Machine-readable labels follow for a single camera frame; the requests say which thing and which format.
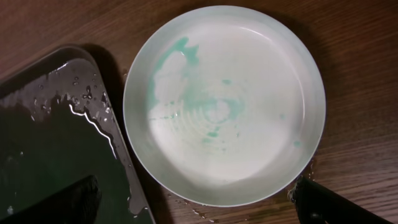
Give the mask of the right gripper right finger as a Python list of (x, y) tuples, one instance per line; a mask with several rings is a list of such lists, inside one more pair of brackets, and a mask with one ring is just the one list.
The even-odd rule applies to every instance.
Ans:
[(290, 191), (290, 200), (301, 224), (391, 224), (306, 177), (298, 179)]

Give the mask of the white plate stained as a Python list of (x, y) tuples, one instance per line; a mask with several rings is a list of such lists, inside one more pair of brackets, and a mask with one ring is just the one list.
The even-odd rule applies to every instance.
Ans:
[(238, 207), (308, 165), (325, 125), (320, 71), (285, 25), (238, 6), (182, 14), (136, 55), (123, 94), (129, 143), (163, 187)]

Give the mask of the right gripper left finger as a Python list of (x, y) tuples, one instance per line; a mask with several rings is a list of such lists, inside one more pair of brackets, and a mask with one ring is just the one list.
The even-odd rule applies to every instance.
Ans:
[(102, 198), (89, 175), (39, 203), (1, 220), (1, 224), (94, 224)]

